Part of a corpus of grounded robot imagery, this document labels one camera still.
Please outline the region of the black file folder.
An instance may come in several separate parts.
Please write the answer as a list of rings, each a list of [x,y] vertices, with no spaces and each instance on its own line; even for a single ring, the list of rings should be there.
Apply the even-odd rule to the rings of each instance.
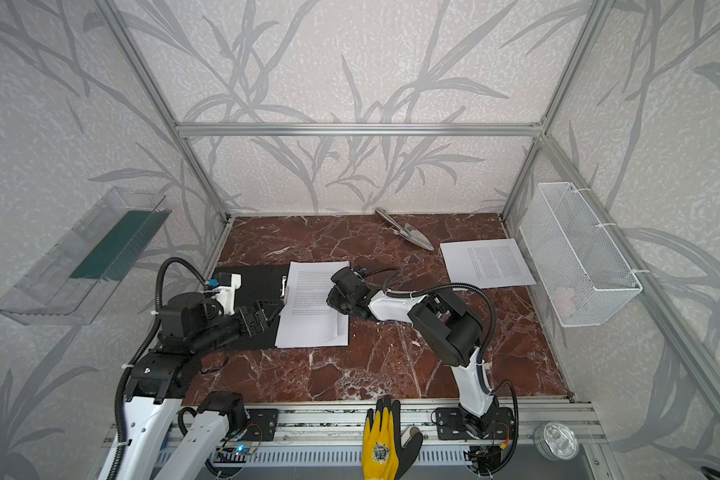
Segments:
[[[289,265],[253,265],[220,267],[216,273],[229,272],[242,276],[242,285],[236,291],[235,308],[253,307],[260,305],[261,300],[282,300],[282,277],[288,275]],[[277,348],[275,340],[279,326],[280,315],[270,329],[263,334],[251,338],[232,341],[229,348],[232,350],[266,350]]]

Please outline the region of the blank-side paper sheet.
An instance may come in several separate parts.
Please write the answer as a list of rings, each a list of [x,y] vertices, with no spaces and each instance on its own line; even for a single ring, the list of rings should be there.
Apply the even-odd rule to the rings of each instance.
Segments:
[[[348,266],[348,261],[290,263],[275,340],[278,349],[348,345],[349,317],[327,303],[334,286],[331,277]]]

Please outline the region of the printed paper sheet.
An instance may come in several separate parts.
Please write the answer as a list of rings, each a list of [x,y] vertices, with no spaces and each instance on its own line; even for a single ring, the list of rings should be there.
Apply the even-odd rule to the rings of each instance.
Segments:
[[[451,282],[481,289],[536,284],[515,239],[448,242],[440,250]]]

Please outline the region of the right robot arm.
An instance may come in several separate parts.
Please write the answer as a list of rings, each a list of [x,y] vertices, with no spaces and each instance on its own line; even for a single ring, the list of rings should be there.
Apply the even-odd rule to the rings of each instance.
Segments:
[[[482,425],[496,416],[496,394],[483,368],[485,351],[497,323],[495,307],[479,287],[449,282],[414,291],[370,286],[371,274],[343,267],[334,273],[327,304],[364,320],[409,323],[429,348],[452,370],[459,392],[459,408],[466,419]]]

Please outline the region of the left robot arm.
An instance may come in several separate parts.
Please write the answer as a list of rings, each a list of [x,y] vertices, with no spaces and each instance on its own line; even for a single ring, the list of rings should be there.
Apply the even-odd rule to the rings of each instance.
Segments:
[[[280,300],[263,300],[234,309],[217,297],[190,292],[158,308],[155,348],[124,367],[115,402],[117,433],[99,478],[193,479],[234,441],[273,440],[277,410],[249,410],[241,394],[213,391],[195,408],[168,461],[156,465],[170,426],[183,420],[182,402],[203,357],[270,332],[283,308]]]

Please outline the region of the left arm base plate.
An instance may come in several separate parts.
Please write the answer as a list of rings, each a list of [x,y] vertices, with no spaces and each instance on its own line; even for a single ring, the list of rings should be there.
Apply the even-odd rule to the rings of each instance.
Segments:
[[[278,425],[279,410],[276,408],[249,408],[249,425],[240,438],[244,442],[272,442]]]

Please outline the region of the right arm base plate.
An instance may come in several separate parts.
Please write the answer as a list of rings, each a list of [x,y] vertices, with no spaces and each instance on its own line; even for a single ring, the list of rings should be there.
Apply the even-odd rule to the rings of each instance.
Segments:
[[[515,425],[515,415],[511,408],[500,407],[496,417],[489,422],[485,434],[471,433],[458,407],[435,409],[432,422],[435,424],[439,440],[504,441],[511,437],[510,428]]]

